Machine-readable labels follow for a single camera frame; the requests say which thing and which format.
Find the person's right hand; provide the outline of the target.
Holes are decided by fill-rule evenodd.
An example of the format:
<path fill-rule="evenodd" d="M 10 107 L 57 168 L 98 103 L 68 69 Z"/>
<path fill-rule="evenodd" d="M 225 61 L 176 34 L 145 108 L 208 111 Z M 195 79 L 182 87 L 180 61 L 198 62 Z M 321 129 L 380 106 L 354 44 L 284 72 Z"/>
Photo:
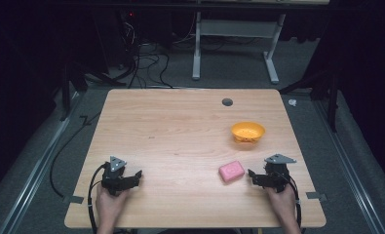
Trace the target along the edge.
<path fill-rule="evenodd" d="M 295 217 L 295 195 L 292 188 L 286 185 L 282 192 L 277 192 L 274 188 L 267 187 L 266 192 L 278 221 L 284 227 L 297 225 Z"/>

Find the white metal desk frame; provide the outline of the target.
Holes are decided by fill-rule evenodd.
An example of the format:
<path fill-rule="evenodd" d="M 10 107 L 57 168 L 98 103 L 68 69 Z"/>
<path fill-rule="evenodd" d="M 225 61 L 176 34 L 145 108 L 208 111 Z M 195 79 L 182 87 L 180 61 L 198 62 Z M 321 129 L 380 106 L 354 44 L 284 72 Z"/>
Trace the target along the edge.
<path fill-rule="evenodd" d="M 245 37 L 245 38 L 267 38 L 271 40 L 268 51 L 263 52 L 270 82 L 279 83 L 279 77 L 274 65 L 273 55 L 281 35 L 286 19 L 281 14 L 274 21 L 248 21 L 232 19 L 202 19 L 201 13 L 196 14 L 195 21 L 195 48 L 193 57 L 192 79 L 199 80 L 201 77 L 201 37 Z"/>

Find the pink soap bar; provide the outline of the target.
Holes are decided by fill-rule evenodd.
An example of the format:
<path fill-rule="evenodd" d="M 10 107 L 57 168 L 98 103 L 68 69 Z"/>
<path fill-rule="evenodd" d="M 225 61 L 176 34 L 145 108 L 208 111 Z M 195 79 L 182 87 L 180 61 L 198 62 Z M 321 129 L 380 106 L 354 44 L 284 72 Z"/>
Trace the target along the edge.
<path fill-rule="evenodd" d="M 244 168 L 239 161 L 233 161 L 218 169 L 222 180 L 226 183 L 236 180 L 245 174 Z"/>

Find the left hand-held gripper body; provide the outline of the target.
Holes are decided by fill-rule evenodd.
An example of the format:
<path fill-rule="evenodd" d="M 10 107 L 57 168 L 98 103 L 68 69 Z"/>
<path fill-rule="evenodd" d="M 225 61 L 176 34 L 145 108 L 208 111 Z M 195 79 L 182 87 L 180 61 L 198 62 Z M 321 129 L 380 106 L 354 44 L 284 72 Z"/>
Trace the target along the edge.
<path fill-rule="evenodd" d="M 129 188 L 129 179 L 123 177 L 126 165 L 126 161 L 115 156 L 111 156 L 110 160 L 105 164 L 101 186 L 112 196 L 118 196 L 122 191 Z"/>

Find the person's left hand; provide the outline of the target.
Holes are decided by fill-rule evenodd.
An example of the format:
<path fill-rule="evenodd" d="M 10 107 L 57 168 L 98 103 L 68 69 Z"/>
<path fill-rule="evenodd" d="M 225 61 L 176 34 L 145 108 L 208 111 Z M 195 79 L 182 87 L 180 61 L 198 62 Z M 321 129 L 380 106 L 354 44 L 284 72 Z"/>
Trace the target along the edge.
<path fill-rule="evenodd" d="M 96 211 L 101 227 L 113 227 L 115 225 L 128 196 L 129 190 L 124 190 L 118 196 L 113 196 L 101 185 L 96 187 Z"/>

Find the orange soap dish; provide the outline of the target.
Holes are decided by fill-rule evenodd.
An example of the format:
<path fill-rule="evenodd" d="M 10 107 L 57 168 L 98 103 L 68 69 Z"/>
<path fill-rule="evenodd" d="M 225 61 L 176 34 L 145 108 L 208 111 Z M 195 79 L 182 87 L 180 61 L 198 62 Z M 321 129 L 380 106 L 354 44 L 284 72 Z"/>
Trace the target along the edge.
<path fill-rule="evenodd" d="M 239 122 L 231 127 L 236 142 L 258 142 L 265 134 L 265 128 L 255 122 Z"/>

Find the black metal stand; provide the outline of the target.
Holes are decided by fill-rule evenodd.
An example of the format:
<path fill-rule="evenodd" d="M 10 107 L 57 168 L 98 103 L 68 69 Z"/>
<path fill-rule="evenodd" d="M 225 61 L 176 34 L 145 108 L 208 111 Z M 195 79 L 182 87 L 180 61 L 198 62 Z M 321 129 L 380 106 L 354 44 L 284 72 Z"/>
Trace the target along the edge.
<path fill-rule="evenodd" d="M 293 84 L 288 85 L 279 90 L 281 95 L 286 95 L 297 89 L 311 88 L 311 100 L 327 99 L 327 123 L 330 129 L 335 133 L 335 115 L 337 110 L 338 96 L 338 77 L 327 70 L 319 71 L 318 73 L 303 78 Z"/>
<path fill-rule="evenodd" d="M 60 118 L 64 121 L 71 114 L 71 95 L 70 87 L 73 87 L 77 93 L 84 93 L 88 90 L 85 76 L 87 74 L 94 76 L 97 80 L 108 85 L 125 87 L 125 83 L 118 82 L 105 74 L 96 72 L 88 66 L 73 61 L 66 63 L 61 69 L 61 100 L 63 113 Z"/>

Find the grey metal floor rail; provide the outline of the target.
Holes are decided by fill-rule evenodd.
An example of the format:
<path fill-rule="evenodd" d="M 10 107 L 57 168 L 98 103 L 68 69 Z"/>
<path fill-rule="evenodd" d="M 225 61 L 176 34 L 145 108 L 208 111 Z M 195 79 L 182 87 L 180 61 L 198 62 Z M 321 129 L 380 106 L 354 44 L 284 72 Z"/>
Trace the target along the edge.
<path fill-rule="evenodd" d="M 372 203 L 363 183 L 359 179 L 359 176 L 352 162 L 350 161 L 338 134 L 327 122 L 327 112 L 324 105 L 320 101 L 314 101 L 313 105 L 327 130 L 333 146 L 335 147 L 337 159 L 340 163 L 344 177 L 346 178 L 352 190 L 355 200 L 366 220 L 371 234 L 385 234 L 385 226 L 379 214 L 375 210 L 374 204 Z"/>
<path fill-rule="evenodd" d="M 71 98 L 71 107 L 69 112 L 59 121 L 56 126 L 53 137 L 50 139 L 43 154 L 39 157 L 32 171 L 27 178 L 22 190 L 19 193 L 14 205 L 12 206 L 7 218 L 0 228 L 0 234 L 15 234 L 19 224 L 21 223 L 30 203 L 32 202 L 35 193 L 37 192 L 42 179 L 49 168 L 49 164 L 54 159 L 54 151 L 58 142 L 70 122 L 70 115 L 78 106 L 82 95 L 75 92 Z"/>

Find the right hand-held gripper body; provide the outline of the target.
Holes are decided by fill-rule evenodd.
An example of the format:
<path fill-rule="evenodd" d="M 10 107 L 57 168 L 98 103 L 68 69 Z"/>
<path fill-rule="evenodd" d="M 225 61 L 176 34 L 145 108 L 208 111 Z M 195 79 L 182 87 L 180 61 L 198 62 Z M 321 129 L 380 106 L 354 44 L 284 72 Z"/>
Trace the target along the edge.
<path fill-rule="evenodd" d="M 296 191 L 291 182 L 291 176 L 287 164 L 295 163 L 295 160 L 282 154 L 275 154 L 265 159 L 265 179 L 263 187 L 274 188 L 277 193 L 283 192 L 287 185 Z"/>

